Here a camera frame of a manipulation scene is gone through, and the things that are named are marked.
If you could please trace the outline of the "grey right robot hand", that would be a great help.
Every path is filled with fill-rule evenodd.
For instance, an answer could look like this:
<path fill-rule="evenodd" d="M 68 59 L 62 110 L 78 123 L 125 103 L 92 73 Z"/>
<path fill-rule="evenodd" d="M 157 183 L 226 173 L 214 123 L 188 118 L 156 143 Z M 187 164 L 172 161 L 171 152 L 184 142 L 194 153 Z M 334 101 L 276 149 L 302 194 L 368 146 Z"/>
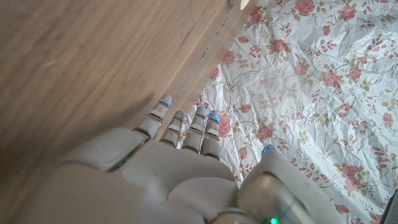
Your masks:
<path fill-rule="evenodd" d="M 157 138 L 171 97 L 134 129 L 114 128 L 61 157 L 11 223 L 336 223 L 331 202 L 273 145 L 239 183 L 220 161 L 216 111 L 183 113 Z"/>

